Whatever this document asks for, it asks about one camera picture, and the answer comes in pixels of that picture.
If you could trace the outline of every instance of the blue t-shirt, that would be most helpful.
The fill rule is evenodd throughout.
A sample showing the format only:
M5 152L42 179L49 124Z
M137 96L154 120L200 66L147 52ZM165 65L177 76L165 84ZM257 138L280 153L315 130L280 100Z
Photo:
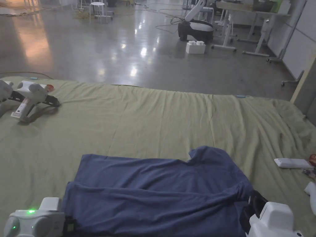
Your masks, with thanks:
M63 211L84 233L244 237L247 177L221 149L189 155L188 162L84 155Z

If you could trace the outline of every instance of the black wheel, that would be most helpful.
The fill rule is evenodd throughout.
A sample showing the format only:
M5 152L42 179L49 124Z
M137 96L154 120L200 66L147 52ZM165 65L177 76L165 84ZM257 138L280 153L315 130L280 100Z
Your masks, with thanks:
M181 41L186 41L187 35L180 35L180 40Z

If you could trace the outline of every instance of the red object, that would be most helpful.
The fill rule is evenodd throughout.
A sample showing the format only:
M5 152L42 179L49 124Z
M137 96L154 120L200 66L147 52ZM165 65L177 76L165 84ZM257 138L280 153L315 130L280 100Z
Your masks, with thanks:
M312 155L309 157L308 161L310 162L310 164L311 164L312 166L315 166L315 167L316 167L316 155L315 155L315 154L312 154Z
M47 91L48 91L48 92L52 92L53 90L54 90L53 85L48 84L48 85L47 85Z

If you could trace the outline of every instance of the desk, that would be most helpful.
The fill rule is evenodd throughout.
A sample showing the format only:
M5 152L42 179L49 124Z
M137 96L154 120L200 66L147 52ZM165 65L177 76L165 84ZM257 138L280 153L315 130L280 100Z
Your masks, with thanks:
M289 14L277 14L277 13L272 13L272 12L253 11L252 10L252 4L238 4L238 3L216 2L216 7L227 11L226 15L225 15L225 18L224 18L224 23L223 23L224 26L223 26L223 30L222 30L222 35L224 35L225 31L226 31L229 14L231 14L231 19L230 19L230 21L228 23L227 32L230 32L230 30L231 30L232 22L233 22L234 15L235 15L236 11L244 11L244 12L254 12L254 13L256 13L255 19L254 19L254 21L252 23L252 26L250 28L250 32L248 34L248 38L247 39L238 39L239 41L245 41L245 42L255 42L255 43L257 43L256 41L250 40L250 37L251 37L251 35L253 33L253 29L255 27L256 19L257 19L259 14L264 15L264 20L265 21L268 20L269 18L272 18L271 19L272 21L271 21L270 29L272 29L274 21L275 21L275 18L277 16L290 16ZM257 48L256 48L255 52L243 51L243 53L268 57L269 56L268 54L261 54L261 53L259 53L259 50L261 48L261 45L262 45L262 42L264 40L264 36L265 36L266 32L267 32L266 28L261 31L261 37L260 37L260 39L258 41L258 45L257 45ZM225 35L223 45L212 45L211 48L216 48L216 47L217 48L227 48L227 49L233 49L234 52L236 52L237 49L235 47L227 46L228 37L229 37L229 33Z

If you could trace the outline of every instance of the polished concrete floor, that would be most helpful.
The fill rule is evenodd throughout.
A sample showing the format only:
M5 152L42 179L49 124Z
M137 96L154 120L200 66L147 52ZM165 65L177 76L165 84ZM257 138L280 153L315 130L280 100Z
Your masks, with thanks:
M155 10L174 9L161 10L173 15L185 14L176 6L182 4L180 0L139 3ZM35 71L60 80L285 100L294 92L293 85L280 86L282 80L292 80L282 64L266 64L264 57L242 54L254 51L254 44L234 41L235 54L207 46L204 55L188 55L177 26L160 27L171 33L155 27L169 24L170 16L146 11L142 5L120 4L113 9L113 21L103 19L102 24L97 19L91 24L89 19L77 19L69 6L35 15L0 16L0 73ZM246 37L248 30L235 32ZM221 44L222 39L214 38L214 42Z

